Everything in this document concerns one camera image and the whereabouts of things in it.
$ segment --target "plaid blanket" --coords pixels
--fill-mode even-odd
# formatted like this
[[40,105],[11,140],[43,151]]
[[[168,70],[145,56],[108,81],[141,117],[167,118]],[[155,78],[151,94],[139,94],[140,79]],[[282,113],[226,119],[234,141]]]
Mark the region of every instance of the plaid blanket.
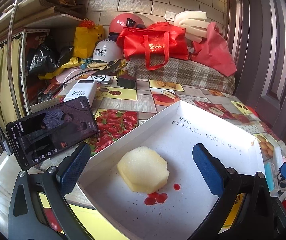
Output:
[[[164,56],[151,55],[151,65],[163,62]],[[190,85],[217,90],[230,95],[235,88],[233,75],[225,77],[215,69],[190,60],[170,58],[164,67],[150,71],[145,68],[145,56],[132,56],[124,70],[128,75],[136,78]]]

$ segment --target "red helmet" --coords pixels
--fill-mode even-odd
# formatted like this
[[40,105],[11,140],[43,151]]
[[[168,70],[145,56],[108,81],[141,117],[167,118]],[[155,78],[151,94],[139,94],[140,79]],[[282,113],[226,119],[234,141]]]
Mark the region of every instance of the red helmet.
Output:
[[142,19],[139,16],[132,14],[132,13],[122,13],[122,14],[119,14],[118,16],[116,16],[111,21],[109,32],[110,33],[121,33],[123,27],[126,27],[126,21],[128,18],[135,21],[136,25],[138,25],[138,24],[144,25],[144,22],[142,21]]

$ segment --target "light switch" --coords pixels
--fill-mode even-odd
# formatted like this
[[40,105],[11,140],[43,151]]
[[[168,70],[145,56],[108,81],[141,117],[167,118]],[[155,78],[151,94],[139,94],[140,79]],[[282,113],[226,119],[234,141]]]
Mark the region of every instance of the light switch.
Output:
[[166,11],[165,12],[165,20],[174,22],[175,13]]

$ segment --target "white device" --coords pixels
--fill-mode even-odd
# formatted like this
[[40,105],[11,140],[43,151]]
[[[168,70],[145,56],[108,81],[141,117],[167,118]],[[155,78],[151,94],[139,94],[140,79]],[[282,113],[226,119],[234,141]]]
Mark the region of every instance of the white device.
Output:
[[80,96],[86,96],[87,100],[92,106],[97,88],[96,80],[80,79],[78,80],[69,93],[64,98],[64,102],[69,101]]
[[110,84],[110,83],[112,83],[113,76],[91,75],[87,79],[88,80],[96,80],[100,84]]

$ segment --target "red non-woven bag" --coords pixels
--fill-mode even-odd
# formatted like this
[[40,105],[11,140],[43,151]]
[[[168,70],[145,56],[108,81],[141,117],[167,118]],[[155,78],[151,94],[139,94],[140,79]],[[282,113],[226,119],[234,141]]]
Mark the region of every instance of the red non-woven bag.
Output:
[[190,55],[190,60],[214,68],[227,77],[236,72],[234,60],[216,23],[207,26],[206,40],[201,43],[193,41],[192,44],[194,52]]
[[[168,22],[158,22],[147,29],[124,27],[116,44],[123,48],[126,59],[133,55],[145,54],[148,70],[163,67],[169,57],[188,60],[185,28],[171,25]],[[151,53],[164,55],[164,62],[150,66]]]

